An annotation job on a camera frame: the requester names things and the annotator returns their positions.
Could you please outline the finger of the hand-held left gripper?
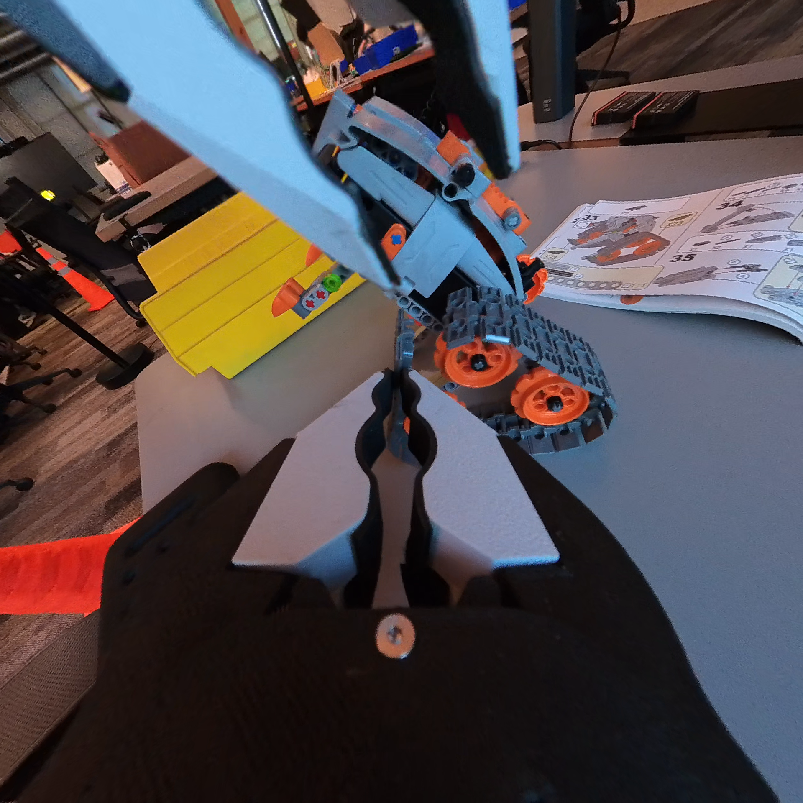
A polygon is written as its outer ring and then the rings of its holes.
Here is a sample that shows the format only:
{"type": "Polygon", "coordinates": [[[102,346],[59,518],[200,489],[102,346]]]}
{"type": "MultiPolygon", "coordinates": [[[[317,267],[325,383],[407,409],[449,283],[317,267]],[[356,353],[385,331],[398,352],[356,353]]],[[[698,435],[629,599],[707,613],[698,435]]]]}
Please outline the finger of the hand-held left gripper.
{"type": "Polygon", "coordinates": [[[516,71],[505,1],[404,1],[435,47],[436,87],[497,178],[519,169],[516,71]]]}
{"type": "Polygon", "coordinates": [[[7,1],[12,23],[328,256],[391,293],[356,197],[312,155],[284,84],[199,2],[7,1]]]}

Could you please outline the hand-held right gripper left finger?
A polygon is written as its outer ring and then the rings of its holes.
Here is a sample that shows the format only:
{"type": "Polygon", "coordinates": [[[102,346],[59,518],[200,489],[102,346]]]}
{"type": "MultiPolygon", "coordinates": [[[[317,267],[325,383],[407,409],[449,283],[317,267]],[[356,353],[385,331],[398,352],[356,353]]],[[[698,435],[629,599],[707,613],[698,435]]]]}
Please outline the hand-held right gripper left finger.
{"type": "Polygon", "coordinates": [[[233,557],[373,603],[383,525],[373,466],[386,448],[394,375],[375,373],[301,430],[233,557]]]}

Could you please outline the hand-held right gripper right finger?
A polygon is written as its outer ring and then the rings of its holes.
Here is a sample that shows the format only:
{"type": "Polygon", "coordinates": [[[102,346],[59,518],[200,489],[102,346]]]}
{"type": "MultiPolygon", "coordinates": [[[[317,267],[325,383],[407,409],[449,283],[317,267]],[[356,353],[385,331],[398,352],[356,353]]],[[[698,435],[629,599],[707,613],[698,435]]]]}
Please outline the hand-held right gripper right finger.
{"type": "Polygon", "coordinates": [[[414,481],[401,575],[411,607],[447,606],[475,577],[552,565],[556,545],[504,445],[506,437],[412,369],[401,371],[414,481]]]}

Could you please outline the grey orange toy brick vehicle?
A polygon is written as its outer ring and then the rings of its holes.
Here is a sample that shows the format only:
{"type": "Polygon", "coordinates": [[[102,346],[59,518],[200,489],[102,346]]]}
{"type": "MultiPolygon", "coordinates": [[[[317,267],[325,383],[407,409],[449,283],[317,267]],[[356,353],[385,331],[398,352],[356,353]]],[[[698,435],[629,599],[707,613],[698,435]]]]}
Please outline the grey orange toy brick vehicle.
{"type": "Polygon", "coordinates": [[[585,426],[609,393],[591,349],[536,314],[547,271],[525,253],[529,218],[452,132],[436,135],[382,99],[337,92],[314,155],[354,193],[398,277],[389,297],[437,332],[453,386],[496,386],[517,371],[514,414],[552,435],[585,426]]]}

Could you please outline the grey desk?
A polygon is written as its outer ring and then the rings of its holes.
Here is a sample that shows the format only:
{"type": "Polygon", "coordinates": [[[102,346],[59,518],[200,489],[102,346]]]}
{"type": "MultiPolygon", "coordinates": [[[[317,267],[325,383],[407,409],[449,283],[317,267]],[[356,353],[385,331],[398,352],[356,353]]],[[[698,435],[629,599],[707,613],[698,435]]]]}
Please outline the grey desk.
{"type": "MultiPolygon", "coordinates": [[[[801,347],[747,320],[555,299],[618,406],[541,458],[657,593],[709,699],[782,801],[801,801],[801,347]]],[[[162,356],[136,380],[145,510],[208,463],[244,472],[393,361],[396,306],[359,286],[235,379],[162,356]]]]}

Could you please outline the grey Fanttik tool case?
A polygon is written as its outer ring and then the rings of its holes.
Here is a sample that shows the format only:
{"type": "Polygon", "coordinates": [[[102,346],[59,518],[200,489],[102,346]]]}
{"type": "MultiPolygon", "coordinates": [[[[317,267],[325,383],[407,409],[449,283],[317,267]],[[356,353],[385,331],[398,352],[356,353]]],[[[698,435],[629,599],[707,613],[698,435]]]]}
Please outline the grey Fanttik tool case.
{"type": "Polygon", "coordinates": [[[535,123],[560,120],[575,107],[574,1],[529,1],[529,80],[535,123]]]}

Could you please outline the wood edged work table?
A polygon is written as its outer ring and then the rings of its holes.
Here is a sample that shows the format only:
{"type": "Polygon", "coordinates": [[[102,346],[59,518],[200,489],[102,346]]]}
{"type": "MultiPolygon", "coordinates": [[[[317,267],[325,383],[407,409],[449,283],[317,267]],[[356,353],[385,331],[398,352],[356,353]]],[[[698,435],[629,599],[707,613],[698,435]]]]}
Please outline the wood edged work table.
{"type": "Polygon", "coordinates": [[[321,95],[313,97],[311,102],[315,106],[323,105],[333,97],[337,90],[341,90],[347,94],[354,94],[375,83],[379,78],[398,73],[407,67],[426,62],[434,58],[434,56],[435,49],[431,44],[420,45],[410,53],[403,55],[403,57],[392,61],[388,65],[372,69],[362,75],[358,75],[355,79],[341,83],[338,87],[329,89],[321,95]]]}

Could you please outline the black battery pack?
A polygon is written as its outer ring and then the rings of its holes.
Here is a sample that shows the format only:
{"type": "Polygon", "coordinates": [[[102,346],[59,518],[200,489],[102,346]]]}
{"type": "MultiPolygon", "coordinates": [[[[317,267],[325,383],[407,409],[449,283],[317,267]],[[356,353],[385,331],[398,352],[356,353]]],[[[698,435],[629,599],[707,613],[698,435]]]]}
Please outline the black battery pack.
{"type": "Polygon", "coordinates": [[[658,93],[632,119],[632,128],[652,128],[673,125],[696,108],[698,90],[685,90],[658,93]]]}
{"type": "Polygon", "coordinates": [[[632,120],[656,97],[655,91],[620,93],[593,112],[591,126],[615,125],[632,120]]]}

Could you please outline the yellow plastic storage bin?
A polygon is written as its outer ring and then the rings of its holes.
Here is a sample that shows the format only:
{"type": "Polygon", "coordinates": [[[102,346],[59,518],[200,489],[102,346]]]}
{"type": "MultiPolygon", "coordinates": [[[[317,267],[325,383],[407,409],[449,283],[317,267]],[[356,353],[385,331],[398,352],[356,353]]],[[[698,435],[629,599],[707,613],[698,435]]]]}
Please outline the yellow plastic storage bin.
{"type": "Polygon", "coordinates": [[[140,305],[169,355],[192,376],[233,378],[365,283],[346,279],[306,318],[273,316],[288,279],[311,286],[334,262],[306,265],[310,243],[243,193],[139,255],[156,288],[140,305]]]}

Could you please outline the orange strip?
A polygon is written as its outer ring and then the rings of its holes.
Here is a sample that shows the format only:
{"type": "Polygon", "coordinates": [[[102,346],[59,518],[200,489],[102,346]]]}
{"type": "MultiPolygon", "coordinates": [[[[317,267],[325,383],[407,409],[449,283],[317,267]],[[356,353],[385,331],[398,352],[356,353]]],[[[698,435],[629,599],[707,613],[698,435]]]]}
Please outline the orange strip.
{"type": "Polygon", "coordinates": [[[82,614],[100,607],[107,553],[136,523],[90,537],[1,548],[1,614],[82,614]]]}

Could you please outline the white instruction booklet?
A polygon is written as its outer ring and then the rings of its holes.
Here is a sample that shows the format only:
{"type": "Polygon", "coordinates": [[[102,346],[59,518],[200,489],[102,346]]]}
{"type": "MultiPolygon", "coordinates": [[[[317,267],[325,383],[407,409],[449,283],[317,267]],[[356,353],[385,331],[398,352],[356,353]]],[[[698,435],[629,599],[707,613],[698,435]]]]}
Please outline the white instruction booklet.
{"type": "Polygon", "coordinates": [[[579,206],[532,255],[553,299],[737,317],[802,341],[801,174],[579,206]]]}

